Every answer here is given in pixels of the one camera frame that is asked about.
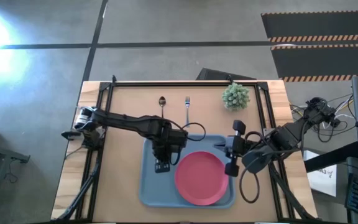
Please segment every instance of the fork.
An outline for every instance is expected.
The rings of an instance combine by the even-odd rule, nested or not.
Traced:
[[[187,125],[189,123],[190,96],[186,96],[185,105],[186,105],[186,125]]]

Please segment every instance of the hazard tape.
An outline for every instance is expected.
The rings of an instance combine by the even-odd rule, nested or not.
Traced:
[[[302,77],[283,77],[284,82],[329,82],[329,81],[348,81],[358,75],[310,75]]]
[[[356,35],[311,35],[295,37],[271,37],[270,42],[313,42],[313,41],[341,41],[341,40],[358,40]]]
[[[358,12],[358,10],[349,10],[349,11],[319,11],[319,12],[266,12],[261,13],[260,15],[284,15],[284,14],[318,14],[318,13],[343,13],[343,12]]]
[[[284,15],[284,14],[327,14],[327,13],[354,13],[353,11],[321,11],[321,12],[268,12],[262,13],[262,16],[267,15]],[[314,42],[314,41],[342,41],[342,40],[358,40],[358,34],[355,35],[307,35],[294,37],[271,37],[268,38],[270,42]]]
[[[271,50],[277,49],[318,49],[318,48],[335,48],[335,47],[358,47],[358,44],[325,44],[325,45],[275,45],[271,47]]]

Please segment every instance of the white paper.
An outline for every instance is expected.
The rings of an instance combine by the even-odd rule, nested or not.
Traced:
[[[311,151],[306,150],[303,152],[304,161],[316,156],[318,154]],[[310,188],[313,190],[318,190],[333,197],[336,196],[336,165],[310,172],[308,173],[308,179]]]

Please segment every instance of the tray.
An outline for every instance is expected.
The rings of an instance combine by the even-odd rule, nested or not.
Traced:
[[[201,138],[200,134],[189,134],[189,137]],[[187,141],[186,148],[182,149],[181,159],[191,152],[208,151],[226,164],[230,159],[225,154],[213,147],[213,144],[225,141],[222,135],[207,134],[202,141]],[[229,208],[233,205],[235,196],[234,179],[229,177],[226,193],[216,203],[207,206],[197,206],[187,202],[178,192],[175,186],[175,172],[177,166],[171,166],[170,172],[156,174],[154,172],[155,158],[152,152],[152,142],[145,140],[142,155],[142,170],[140,172],[140,201],[151,207],[174,207],[174,208]]]

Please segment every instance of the plate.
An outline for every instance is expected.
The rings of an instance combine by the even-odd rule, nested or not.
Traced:
[[[211,205],[226,192],[229,177],[224,164],[214,154],[196,151],[178,164],[175,185],[179,194],[194,205]]]

